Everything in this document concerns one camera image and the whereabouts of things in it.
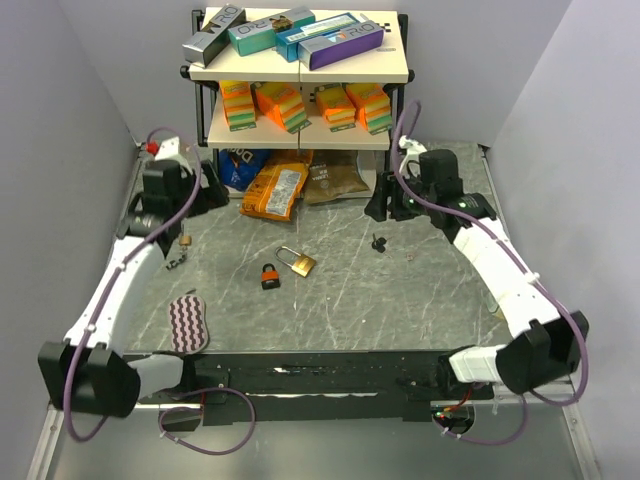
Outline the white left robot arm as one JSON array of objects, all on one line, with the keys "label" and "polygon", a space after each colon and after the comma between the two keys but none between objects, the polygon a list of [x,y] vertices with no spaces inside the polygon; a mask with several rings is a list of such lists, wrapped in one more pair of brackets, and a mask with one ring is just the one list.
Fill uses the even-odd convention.
[{"label": "white left robot arm", "polygon": [[200,297],[170,304],[171,349],[127,360],[126,337],[147,283],[165,266],[173,243],[184,240],[184,219],[227,204],[228,194],[212,163],[178,135],[149,141],[147,150],[152,160],[143,189],[121,219],[94,294],[64,339],[44,343],[38,354],[50,402],[67,421],[74,412],[125,418],[145,397],[165,392],[184,402],[198,387],[193,360],[208,341]]}]

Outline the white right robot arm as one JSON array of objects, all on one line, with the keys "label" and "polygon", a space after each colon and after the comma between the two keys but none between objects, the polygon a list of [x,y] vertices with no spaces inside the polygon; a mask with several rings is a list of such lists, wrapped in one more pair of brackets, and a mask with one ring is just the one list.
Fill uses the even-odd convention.
[{"label": "white right robot arm", "polygon": [[562,313],[486,197],[465,192],[456,155],[407,137],[393,152],[392,168],[379,174],[366,214],[376,221],[428,216],[482,279],[511,335],[505,345],[446,354],[438,390],[454,399],[472,383],[498,383],[524,394],[574,373],[586,350],[587,319],[579,311]]}]

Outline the grey figurine keychain with keys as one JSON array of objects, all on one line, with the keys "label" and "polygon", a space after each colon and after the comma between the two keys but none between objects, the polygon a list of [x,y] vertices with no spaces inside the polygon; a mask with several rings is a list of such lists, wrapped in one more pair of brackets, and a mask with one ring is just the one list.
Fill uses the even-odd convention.
[{"label": "grey figurine keychain with keys", "polygon": [[171,259],[165,265],[165,269],[167,271],[172,271],[178,268],[180,265],[184,264],[188,258],[186,252],[183,252],[178,258]]}]

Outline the small brass padlock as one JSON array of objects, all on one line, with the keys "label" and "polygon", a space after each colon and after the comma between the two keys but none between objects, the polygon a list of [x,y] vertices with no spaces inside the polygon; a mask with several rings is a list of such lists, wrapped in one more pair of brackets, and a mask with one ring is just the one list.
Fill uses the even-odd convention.
[{"label": "small brass padlock", "polygon": [[182,235],[179,239],[181,248],[189,248],[192,245],[192,237],[190,235]]}]

